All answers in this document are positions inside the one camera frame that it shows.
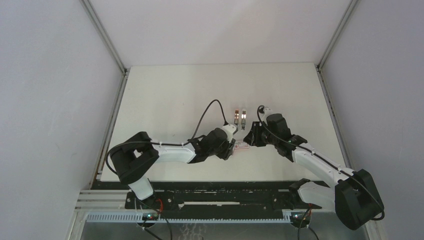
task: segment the white wall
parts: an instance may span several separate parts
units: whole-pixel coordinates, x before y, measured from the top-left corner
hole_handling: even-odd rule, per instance
[[[361,1],[324,69],[357,167],[373,175],[391,240],[422,239],[424,1]]]
[[[126,67],[317,64],[350,0],[92,0]]]
[[[0,33],[0,239],[63,239],[121,73],[77,0],[3,0]]]

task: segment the white table surface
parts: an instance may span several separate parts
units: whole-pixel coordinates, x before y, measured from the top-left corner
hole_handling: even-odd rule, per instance
[[[248,134],[252,122],[257,121],[257,107],[265,105],[282,113],[293,134],[345,165],[313,63],[133,66],[110,148],[141,131],[153,140],[185,142],[213,99],[221,101],[229,123],[234,121],[235,109],[240,113],[247,110],[246,130],[236,133],[236,140]],[[214,103],[197,136],[222,124],[219,105]],[[146,176],[152,181],[318,180],[310,171],[281,157],[271,145],[236,150],[226,161],[212,156],[195,164],[157,163]],[[104,166],[100,180],[118,181],[118,177]]]

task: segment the cable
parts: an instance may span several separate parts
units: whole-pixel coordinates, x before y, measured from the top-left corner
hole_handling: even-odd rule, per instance
[[[315,235],[315,238],[316,238],[316,240],[320,240],[319,238],[318,238],[318,235],[317,235],[317,233],[312,229],[312,227],[308,227],[308,229]]]
[[[260,111],[260,109],[261,108],[264,108],[265,106],[264,105],[260,105],[260,106],[258,106],[257,107],[257,110],[256,110],[256,115],[257,115],[257,119],[259,120],[259,122],[260,122],[260,124],[262,125],[262,127],[263,128],[265,128],[271,135],[273,135],[274,137],[276,137],[278,140],[280,140],[280,141],[282,141],[283,143],[286,143],[286,144],[289,144],[289,145],[292,145],[292,146],[294,146],[294,147],[296,147],[296,148],[300,148],[300,149],[303,149],[303,150],[306,150],[307,152],[309,152],[309,153],[311,153],[312,155],[314,155],[314,156],[316,156],[317,158],[319,158],[319,159],[321,159],[323,162],[325,162],[326,164],[328,164],[330,167],[332,167],[333,169],[335,169],[335,170],[337,170],[337,171],[339,171],[339,168],[338,167],[336,167],[336,166],[334,166],[333,164],[331,164],[329,161],[327,161],[325,158],[323,158],[322,156],[320,156],[320,155],[318,155],[318,154],[316,154],[314,151],[312,151],[312,150],[310,150],[309,148],[307,148],[307,147],[304,147],[304,146],[300,146],[300,145],[297,145],[297,144],[294,144],[294,143],[291,143],[291,142],[288,142],[288,141],[286,141],[286,140],[284,140],[284,139],[282,139],[282,138],[280,138],[279,136],[277,136],[277,135],[275,135],[273,132],[271,132],[268,128],[267,128],[267,126],[266,126],[266,124],[264,124],[264,122],[261,120],[261,117],[259,116],[259,111]],[[380,217],[377,217],[377,218],[372,218],[371,220],[374,220],[374,221],[380,221],[380,220],[382,220],[382,219],[384,219],[384,217],[385,217],[385,212],[384,212],[384,208],[383,208],[383,206],[381,206],[381,204],[377,201],[377,199],[371,194],[371,192],[370,191],[368,191],[368,189],[364,186],[364,185],[362,185],[358,180],[356,180],[355,178],[353,178],[351,175],[349,175],[349,174],[347,174],[346,172],[344,172],[343,170],[340,170],[340,172],[342,173],[342,174],[344,174],[344,175],[346,175],[347,177],[349,177],[350,179],[353,179],[362,189],[364,189],[365,190],[365,192],[372,198],[372,200],[374,200],[374,202],[378,205],[378,208],[380,209],[380,211],[381,211],[381,216]]]
[[[218,103],[219,103],[219,106],[221,107],[222,117],[224,118],[224,126],[225,126],[225,125],[228,125],[228,122],[227,122],[227,120],[226,120],[226,118],[225,118],[224,109],[223,109],[223,106],[221,105],[221,102],[220,102],[218,99],[214,99],[214,100],[212,100],[212,101],[209,103],[209,105],[207,105],[206,109],[204,110],[203,114],[202,114],[202,115],[201,115],[201,117],[200,117],[200,120],[199,120],[199,122],[198,122],[198,124],[197,124],[196,130],[194,131],[194,134],[193,134],[193,136],[192,136],[190,139],[194,139],[194,138],[195,138],[196,134],[198,133],[200,123],[201,123],[201,122],[202,122],[202,120],[203,120],[203,117],[205,116],[205,114],[206,114],[206,112],[208,111],[209,107],[210,107],[210,106],[211,106],[214,102],[218,102]]]
[[[162,240],[162,238],[158,237],[156,234],[154,234],[152,231],[150,231],[149,229],[143,227],[143,230],[148,232],[150,235],[152,235],[153,237],[155,237],[157,240]]]
[[[344,174],[344,175],[346,175],[346,176],[348,176],[348,177],[350,177],[350,175],[349,174],[347,174],[346,172],[344,172],[343,170],[341,170],[340,171],[342,174]],[[381,216],[380,217],[377,217],[377,218],[373,218],[373,219],[371,219],[371,220],[374,220],[374,221],[380,221],[380,220],[383,220],[384,218],[385,218],[385,212],[384,212],[384,209],[383,209],[383,207],[380,205],[380,203],[377,201],[377,199],[371,194],[371,192],[370,191],[368,191],[368,189],[364,186],[364,185],[362,185],[362,183],[360,183],[358,180],[356,180],[355,178],[353,178],[353,177],[351,177],[350,179],[353,179],[361,188],[363,188],[364,190],[365,190],[365,192],[372,198],[372,200],[374,200],[374,202],[375,203],[377,203],[377,205],[378,205],[378,207],[380,208],[380,210],[381,210]]]
[[[302,220],[300,220],[300,224],[299,224],[299,228],[297,229],[297,240],[301,240],[301,228],[302,228],[302,223],[304,222],[304,219],[306,218],[306,215],[309,213],[309,211],[312,210],[312,206],[310,206],[305,213],[302,216]]]
[[[106,166],[109,168],[109,170],[112,172],[112,173],[114,173],[116,176],[118,175],[118,173],[117,173],[117,171],[115,171],[112,167],[111,167],[111,165],[109,164],[109,152],[107,153],[107,155],[106,155]]]
[[[162,200],[160,198],[156,199],[156,202],[159,202],[160,203],[159,212],[162,212],[164,210],[164,203],[162,202]]]
[[[148,207],[149,209],[151,209],[151,210],[153,210],[153,211],[155,211],[157,214],[159,214],[160,216],[162,216],[163,217],[163,219],[165,219],[165,221],[166,221],[166,224],[168,225],[168,228],[169,228],[169,234],[170,234],[170,240],[172,240],[172,236],[173,236],[173,234],[172,234],[172,228],[171,228],[171,224],[170,224],[170,221],[168,221],[168,219],[162,214],[162,212],[161,211],[158,211],[158,210],[156,210],[156,209],[154,209],[153,207],[151,207],[151,206],[149,206],[149,205],[147,205],[147,204],[145,204],[144,202],[142,202],[142,201],[140,201],[140,199],[138,199],[138,198],[136,198],[141,204],[143,204],[144,206],[146,206],[146,207]]]

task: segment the red wire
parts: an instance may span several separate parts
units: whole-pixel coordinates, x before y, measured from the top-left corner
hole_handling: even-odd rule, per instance
[[[156,202],[160,202],[160,210],[159,210],[159,212],[162,213],[162,211],[164,210],[164,203],[162,202],[162,200],[160,198],[156,199]]]
[[[309,211],[309,214],[308,214],[309,216],[311,216],[312,215],[312,209]]]

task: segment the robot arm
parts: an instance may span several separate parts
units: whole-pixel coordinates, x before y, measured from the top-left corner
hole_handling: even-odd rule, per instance
[[[328,185],[320,186],[308,179],[294,184],[292,191],[303,202],[335,212],[352,230],[384,211],[379,192],[367,171],[342,167],[317,152],[306,139],[292,134],[284,117],[269,107],[258,108],[258,118],[244,138],[246,143],[257,147],[273,145],[281,156],[305,167]]]
[[[155,163],[200,163],[216,155],[227,160],[235,144],[236,126],[227,124],[215,128],[207,136],[189,139],[186,143],[153,142],[145,132],[139,132],[109,151],[110,159],[122,184],[128,185],[139,200],[150,197],[154,191],[145,173]]]

